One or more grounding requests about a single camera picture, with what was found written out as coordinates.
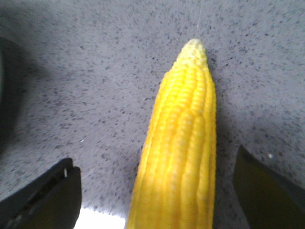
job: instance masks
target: gray granite countertop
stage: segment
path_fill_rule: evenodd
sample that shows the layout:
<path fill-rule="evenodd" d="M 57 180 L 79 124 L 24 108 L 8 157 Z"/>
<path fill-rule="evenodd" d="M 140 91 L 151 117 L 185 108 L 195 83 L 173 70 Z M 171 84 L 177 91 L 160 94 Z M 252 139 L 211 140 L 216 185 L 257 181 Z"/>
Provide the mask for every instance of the gray granite countertop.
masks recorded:
<path fill-rule="evenodd" d="M 197 37 L 218 98 L 214 228 L 248 229 L 240 144 L 305 187 L 304 35 L 302 0 L 1 0 L 0 200 L 72 157 L 83 208 L 126 218 L 159 83 Z"/>

